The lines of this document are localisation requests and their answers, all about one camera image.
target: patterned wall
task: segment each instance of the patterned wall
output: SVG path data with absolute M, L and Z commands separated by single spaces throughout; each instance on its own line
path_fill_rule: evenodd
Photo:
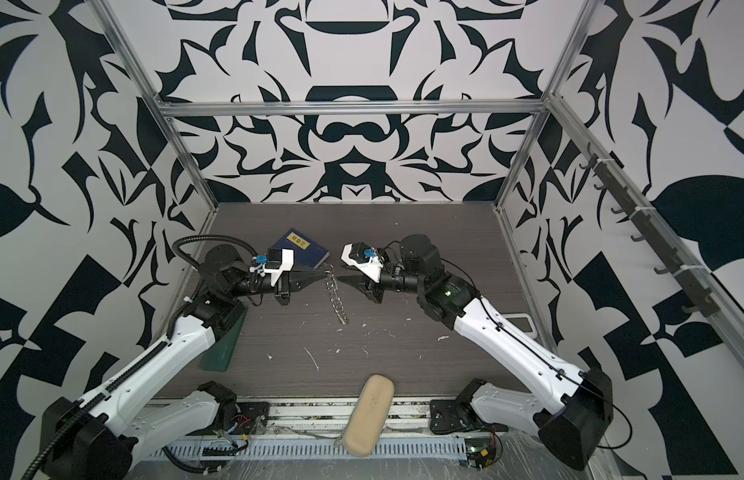
M 220 201 L 493 200 L 530 114 L 183 118 Z
M 505 207 L 559 354 L 612 379 L 634 427 L 615 451 L 624 475 L 744 478 L 744 370 L 581 164 L 551 118 Z M 628 434 L 615 413 L 607 441 Z
M 744 308 L 744 0 L 607 0 L 562 93 Z M 744 371 L 581 163 L 552 120 L 508 204 L 560 354 L 613 379 L 624 475 L 744 478 Z
M 148 346 L 206 216 L 89 7 L 0 1 L 0 479 Z
M 607 0 L 563 95 L 744 309 L 744 0 Z
M 582 0 L 119 0 L 168 101 L 539 98 Z M 493 200 L 528 115 L 185 119 L 221 201 Z

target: book cover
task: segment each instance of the book cover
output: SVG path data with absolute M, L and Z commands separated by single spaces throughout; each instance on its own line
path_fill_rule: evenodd
M 294 228 L 276 241 L 271 248 L 294 251 L 294 262 L 317 268 L 329 256 L 329 251 Z

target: metal chain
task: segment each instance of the metal chain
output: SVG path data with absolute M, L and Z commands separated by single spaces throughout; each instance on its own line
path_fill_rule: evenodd
M 334 267 L 331 264 L 321 264 L 321 269 L 327 274 L 327 290 L 329 291 L 329 300 L 332 302 L 334 312 L 337 314 L 337 319 L 343 325 L 348 324 L 348 316 L 345 314 L 343 308 L 343 302 L 339 299 L 339 293 L 337 292 L 337 278 L 334 276 Z

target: wooden table surface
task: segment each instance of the wooden table surface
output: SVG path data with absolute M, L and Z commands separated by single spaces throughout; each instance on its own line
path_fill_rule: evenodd
M 344 244 L 426 234 L 497 310 L 529 312 L 491 204 L 223 204 L 210 233 L 264 252 L 290 228 L 324 245 L 338 274 Z M 349 325 L 339 323 L 323 281 L 294 293 L 288 306 L 266 296 L 250 308 L 226 372 L 199 370 L 198 357 L 158 396 L 180 398 L 210 380 L 239 396 L 357 396 L 375 373 L 393 380 L 399 396 L 456 395 L 474 377 L 528 391 L 488 353 L 428 318 L 414 294 L 386 292 L 375 304 L 342 283 L 339 294 Z

